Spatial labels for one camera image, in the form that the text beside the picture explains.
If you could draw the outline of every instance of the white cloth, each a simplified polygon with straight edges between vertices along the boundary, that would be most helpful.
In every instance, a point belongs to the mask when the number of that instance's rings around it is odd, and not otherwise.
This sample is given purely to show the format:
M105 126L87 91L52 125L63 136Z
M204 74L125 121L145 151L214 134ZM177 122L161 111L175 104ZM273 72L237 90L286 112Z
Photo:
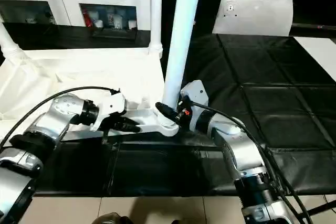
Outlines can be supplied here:
M293 0L222 0L214 34L288 36Z

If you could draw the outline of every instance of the white vertical pipe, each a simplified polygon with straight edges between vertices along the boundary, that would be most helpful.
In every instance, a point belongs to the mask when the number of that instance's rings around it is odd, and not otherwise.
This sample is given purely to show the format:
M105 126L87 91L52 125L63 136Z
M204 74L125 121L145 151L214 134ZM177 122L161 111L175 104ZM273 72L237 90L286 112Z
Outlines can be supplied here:
M7 32L4 24L0 22L0 46L2 53L5 54L8 51L13 51L19 46L12 40L11 36Z
M12 64L18 65L22 60L27 59L25 52L15 43L9 33L7 32L4 24L0 22L0 46L1 51L6 59Z
M176 110L198 0L177 0L163 103Z
M151 0L151 42L150 52L162 52L161 44L162 0Z

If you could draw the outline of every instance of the black mat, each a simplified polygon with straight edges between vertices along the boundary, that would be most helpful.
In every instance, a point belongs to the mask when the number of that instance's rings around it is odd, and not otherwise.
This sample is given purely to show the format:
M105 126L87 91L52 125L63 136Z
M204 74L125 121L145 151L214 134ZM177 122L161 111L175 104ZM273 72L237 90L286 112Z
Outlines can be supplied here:
M24 49L114 47L77 31L45 34L44 44L33 38L16 42ZM166 58L165 50L162 62ZM241 119L270 149L299 194L336 194L336 85L293 38L194 38L183 84L195 79L203 81L210 106ZM150 133L100 142L62 143L39 181L38 195L235 194L219 149L204 136Z

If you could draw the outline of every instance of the black stand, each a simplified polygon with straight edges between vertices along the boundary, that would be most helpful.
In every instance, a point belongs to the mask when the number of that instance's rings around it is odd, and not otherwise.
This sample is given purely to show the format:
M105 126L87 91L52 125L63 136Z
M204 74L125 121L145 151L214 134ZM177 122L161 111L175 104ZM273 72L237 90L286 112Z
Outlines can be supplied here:
M313 209L308 210L308 213L309 213L310 216L313 216L313 215L317 215L317 214L319 214L321 212L330 210L330 209L335 208L335 207L336 207L336 200L333 200L333 201L325 203L325 204L323 204L323 205L321 205L319 207L315 207ZM304 218L304 214L303 213L299 214L299 216L301 218Z

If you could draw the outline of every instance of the silver robot arm segment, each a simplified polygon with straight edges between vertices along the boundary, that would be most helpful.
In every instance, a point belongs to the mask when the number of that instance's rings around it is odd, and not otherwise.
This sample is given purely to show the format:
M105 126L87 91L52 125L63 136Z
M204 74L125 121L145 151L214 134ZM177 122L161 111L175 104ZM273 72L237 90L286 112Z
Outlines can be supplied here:
M22 135L13 136L10 139L12 146L0 152L0 223L20 221L32 201L35 181L43 164L63 139L70 124L91 126L93 131L137 131L134 122L131 127L125 126L125 118L120 117L124 110L125 98L118 91L98 106L74 94L64 94L55 98L49 110Z
M181 90L181 97L177 112L162 103L157 103L156 107L180 127L204 133L222 148L243 205L245 222L293 224L287 206L271 184L255 143L232 120L193 104L208 105L202 82L197 80L187 84Z

